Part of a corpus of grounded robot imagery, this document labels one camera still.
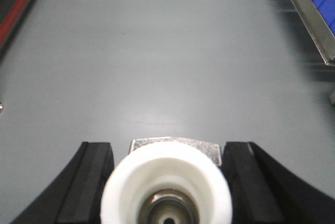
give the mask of gray surface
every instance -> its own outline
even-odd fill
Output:
[[[335,196],[332,70],[287,0],[36,0],[0,66],[0,222],[81,141],[254,141]]]

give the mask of metal frame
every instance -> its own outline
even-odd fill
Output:
[[[326,65],[335,66],[335,36],[312,0],[291,0]]]
[[[198,149],[204,155],[210,158],[212,162],[220,167],[222,165],[221,159],[221,147],[218,144],[209,143],[205,141],[186,139],[182,137],[156,137],[146,139],[134,139],[130,144],[129,153],[134,152],[136,149],[143,147],[147,144],[153,144],[157,142],[174,141],[183,144],[187,144],[191,147]]]

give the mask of red edge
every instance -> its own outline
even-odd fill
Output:
[[[0,23],[0,45],[5,41],[7,35],[15,24],[29,0],[15,0],[6,17]]]

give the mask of caster wheel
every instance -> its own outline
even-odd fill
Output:
[[[231,224],[231,195],[202,152],[158,142],[131,152],[116,167],[100,217],[102,224]]]

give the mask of metal hub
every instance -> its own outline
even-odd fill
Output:
[[[184,193],[164,189],[150,195],[139,212],[140,224],[199,224],[197,208]]]

